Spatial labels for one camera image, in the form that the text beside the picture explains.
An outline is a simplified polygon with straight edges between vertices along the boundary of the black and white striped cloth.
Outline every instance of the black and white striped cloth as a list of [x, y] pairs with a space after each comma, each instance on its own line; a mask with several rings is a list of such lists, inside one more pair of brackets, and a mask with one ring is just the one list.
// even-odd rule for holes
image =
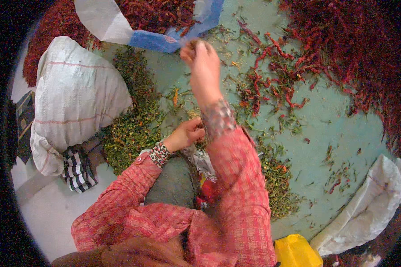
[[91, 172], [89, 159], [82, 149], [68, 148], [63, 156], [62, 177], [71, 191], [83, 193], [98, 183]]

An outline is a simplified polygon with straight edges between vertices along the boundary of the woman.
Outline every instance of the woman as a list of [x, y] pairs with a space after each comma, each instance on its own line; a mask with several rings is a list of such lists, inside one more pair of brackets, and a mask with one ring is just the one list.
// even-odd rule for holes
[[[192, 71], [190, 85], [202, 111], [182, 123], [150, 152], [141, 154], [71, 228], [77, 253], [54, 266], [274, 266], [268, 193], [254, 143], [236, 124], [220, 92], [220, 60], [203, 41], [188, 43], [180, 56]], [[185, 162], [171, 154], [208, 139], [220, 197], [214, 215], [193, 210], [194, 190], [173, 183], [169, 171]], [[169, 189], [157, 189], [158, 183]], [[172, 188], [177, 191], [169, 193]], [[159, 192], [150, 197], [152, 192]], [[157, 201], [163, 195], [171, 200]]]

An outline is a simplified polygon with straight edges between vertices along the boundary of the yellow container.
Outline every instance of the yellow container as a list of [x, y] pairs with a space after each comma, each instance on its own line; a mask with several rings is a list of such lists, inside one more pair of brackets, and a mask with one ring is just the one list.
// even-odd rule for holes
[[318, 251], [299, 234], [276, 240], [275, 252], [281, 262], [280, 267], [322, 267], [324, 264]]

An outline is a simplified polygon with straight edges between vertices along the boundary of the red patterned shirt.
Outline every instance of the red patterned shirt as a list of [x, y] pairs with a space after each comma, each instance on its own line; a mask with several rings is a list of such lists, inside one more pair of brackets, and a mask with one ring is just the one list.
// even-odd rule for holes
[[139, 206], [161, 173], [145, 152], [73, 222], [77, 250], [132, 237], [168, 242], [187, 231], [186, 260], [195, 266], [274, 266], [268, 193], [253, 142], [239, 126], [210, 140], [221, 190], [213, 218], [169, 204]]

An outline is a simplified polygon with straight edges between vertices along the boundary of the tied sack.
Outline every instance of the tied sack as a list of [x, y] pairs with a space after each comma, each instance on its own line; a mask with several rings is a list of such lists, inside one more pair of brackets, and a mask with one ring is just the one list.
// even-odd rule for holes
[[68, 147], [81, 144], [132, 108], [119, 72], [67, 36], [55, 37], [37, 70], [30, 146], [45, 176], [64, 170]]

